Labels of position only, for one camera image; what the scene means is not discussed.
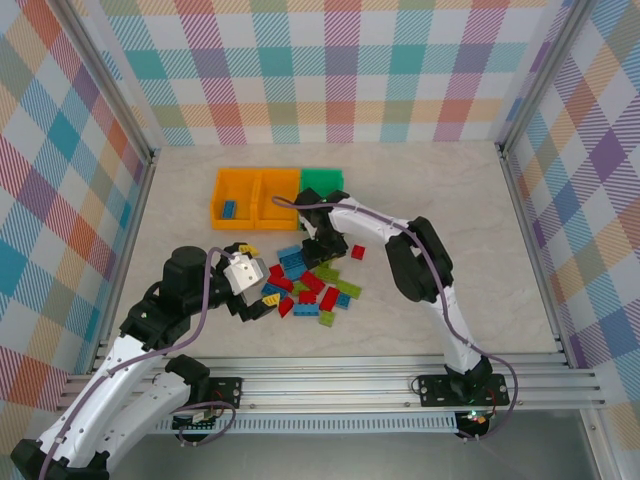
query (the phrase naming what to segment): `blue lego brick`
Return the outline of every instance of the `blue lego brick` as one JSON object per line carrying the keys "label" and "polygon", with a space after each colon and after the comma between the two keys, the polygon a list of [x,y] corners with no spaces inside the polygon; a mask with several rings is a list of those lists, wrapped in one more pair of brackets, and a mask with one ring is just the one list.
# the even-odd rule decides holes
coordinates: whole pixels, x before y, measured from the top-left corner
{"label": "blue lego brick", "polygon": [[302,253],[293,253],[291,255],[287,255],[286,257],[280,258],[280,263],[284,267],[285,270],[289,268],[298,267],[300,265],[304,265],[304,259],[302,258]]}
{"label": "blue lego brick", "polygon": [[346,293],[340,293],[340,295],[338,295],[338,300],[336,301],[336,307],[348,310],[349,302],[351,302],[351,297]]}
{"label": "blue lego brick", "polygon": [[294,255],[296,253],[300,253],[300,245],[293,245],[292,247],[283,248],[282,250],[278,250],[278,260],[282,260],[284,257],[288,257],[289,255]]}
{"label": "blue lego brick", "polygon": [[287,268],[284,271],[284,276],[287,277],[292,282],[299,280],[304,272],[307,271],[307,267],[303,265],[298,265],[297,267]]}
{"label": "blue lego brick", "polygon": [[236,215],[236,202],[233,200],[227,200],[224,202],[224,208],[222,209],[222,218],[231,220]]}
{"label": "blue lego brick", "polygon": [[317,303],[296,303],[293,306],[293,314],[296,317],[317,317],[320,315],[320,305]]}
{"label": "blue lego brick", "polygon": [[271,285],[270,283],[265,283],[264,287],[262,287],[262,296],[266,297],[268,295],[273,295],[275,293],[280,294],[280,301],[284,300],[286,296],[289,294],[284,288],[276,287],[275,285]]}

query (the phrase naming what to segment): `lime green lego brick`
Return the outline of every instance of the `lime green lego brick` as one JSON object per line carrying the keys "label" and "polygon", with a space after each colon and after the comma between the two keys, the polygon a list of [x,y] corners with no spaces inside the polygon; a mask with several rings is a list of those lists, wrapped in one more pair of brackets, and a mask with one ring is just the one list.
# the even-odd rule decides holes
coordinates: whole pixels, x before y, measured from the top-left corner
{"label": "lime green lego brick", "polygon": [[360,298],[360,294],[362,293],[362,288],[353,283],[345,282],[344,280],[338,280],[336,282],[336,288],[356,300]]}
{"label": "lime green lego brick", "polygon": [[291,295],[300,295],[300,292],[308,292],[310,290],[309,287],[307,287],[304,283],[298,281],[298,282],[293,282],[293,291],[291,292]]}
{"label": "lime green lego brick", "polygon": [[333,321],[335,320],[335,318],[336,318],[336,314],[335,313],[323,311],[320,314],[320,318],[318,319],[318,323],[320,325],[324,325],[325,327],[331,327],[333,325]]}
{"label": "lime green lego brick", "polygon": [[303,168],[300,172],[300,191],[305,188],[313,188],[323,198],[335,190],[343,190],[344,178],[342,177],[342,170]]}
{"label": "lime green lego brick", "polygon": [[336,283],[340,280],[340,271],[333,268],[318,267],[314,275],[326,283]]}

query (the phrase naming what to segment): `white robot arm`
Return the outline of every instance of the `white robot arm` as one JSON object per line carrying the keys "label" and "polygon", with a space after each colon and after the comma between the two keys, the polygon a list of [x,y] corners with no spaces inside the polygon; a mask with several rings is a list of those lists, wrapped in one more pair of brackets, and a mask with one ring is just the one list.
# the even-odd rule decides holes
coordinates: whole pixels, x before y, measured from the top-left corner
{"label": "white robot arm", "polygon": [[[492,368],[486,357],[470,347],[475,342],[456,300],[451,274],[453,263],[431,223],[422,217],[413,221],[389,217],[364,207],[341,191],[322,198],[307,189],[298,195],[292,207],[299,210],[300,220],[310,235],[302,249],[308,268],[343,256],[348,249],[344,234],[364,238],[386,250],[400,292],[424,305],[437,318],[452,389],[462,401],[472,399],[490,378]],[[439,294],[432,272],[406,230],[415,234],[427,249],[444,287],[445,298]],[[465,342],[453,335],[447,325],[443,302],[446,302],[451,326]]]}
{"label": "white robot arm", "polygon": [[[201,311],[205,275],[210,275],[209,309],[226,304],[232,315],[247,321],[275,308],[263,300],[245,303],[242,292],[258,284],[268,270],[261,259],[243,252],[244,245],[227,247],[227,256],[209,272],[203,250],[181,247],[172,253],[162,281],[131,308],[120,337],[71,407],[38,440],[24,439],[14,448],[11,459],[27,480],[40,478],[51,451],[46,479],[107,479],[158,420],[185,404],[211,400],[209,369],[181,355],[167,364],[147,392],[123,409],[134,388],[162,360],[162,355],[150,352],[173,347],[189,330],[191,316]],[[142,355],[148,358],[134,361]],[[61,434],[71,413],[74,418]]]}

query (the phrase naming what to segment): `white floor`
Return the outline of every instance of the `white floor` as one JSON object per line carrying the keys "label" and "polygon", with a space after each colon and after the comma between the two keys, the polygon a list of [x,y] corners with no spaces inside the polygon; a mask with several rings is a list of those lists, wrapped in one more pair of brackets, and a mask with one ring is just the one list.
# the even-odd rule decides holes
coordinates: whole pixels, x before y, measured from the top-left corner
{"label": "white floor", "polygon": [[[345,191],[398,218],[431,220],[454,263],[458,299],[476,341],[493,352],[555,351],[502,171],[489,142],[164,148],[122,293],[112,339],[128,309],[160,280],[173,249],[245,241],[267,265],[303,232],[215,231],[209,201],[219,167],[342,168]],[[352,244],[356,239],[347,238]],[[361,298],[332,328],[277,312],[242,323],[226,309],[184,353],[196,356],[341,356],[441,353],[430,319],[395,288],[386,255],[335,262]],[[249,299],[259,298],[256,288]]]}

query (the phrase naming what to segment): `plaid wall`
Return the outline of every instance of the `plaid wall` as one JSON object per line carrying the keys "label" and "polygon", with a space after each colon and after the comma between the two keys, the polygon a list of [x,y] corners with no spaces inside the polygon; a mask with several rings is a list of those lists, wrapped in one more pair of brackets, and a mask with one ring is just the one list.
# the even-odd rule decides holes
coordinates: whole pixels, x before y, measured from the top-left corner
{"label": "plaid wall", "polygon": [[0,0],[0,478],[91,353],[143,162],[45,0]]}
{"label": "plaid wall", "polygon": [[638,478],[639,0],[598,3],[512,153],[561,320],[580,366],[599,374],[617,457]]}
{"label": "plaid wall", "polygon": [[170,145],[486,139],[547,3],[100,1]]}
{"label": "plaid wall", "polygon": [[567,15],[569,14],[569,11],[571,10],[571,7],[573,6],[574,2],[575,0],[563,0],[562,6],[558,10],[558,13],[556,14],[556,18],[554,18],[553,24],[551,25],[551,28],[547,32],[547,35],[544,38],[544,42],[542,42],[542,46],[540,47],[540,50],[538,51],[538,54],[536,55],[535,60],[531,64],[531,67],[527,72],[527,76],[525,77],[525,80],[524,82],[522,82],[522,86],[518,91],[518,95],[515,101],[513,102],[511,109],[509,110],[507,119],[504,122],[502,129],[500,130],[500,134],[498,135],[498,138],[497,138],[498,143],[504,142],[507,136],[507,133],[509,133],[511,126],[513,125],[513,120],[516,118],[516,115],[520,110],[520,106],[522,105],[522,102],[524,101],[525,98],[527,98],[527,95],[529,95],[529,92],[531,91],[531,87],[533,87],[533,82],[538,76],[538,71],[540,70],[542,63],[547,58],[547,54],[551,49],[551,45],[553,45],[553,42],[555,42],[556,38],[558,37],[558,34],[562,31],[562,26],[564,25],[564,22],[567,19]]}

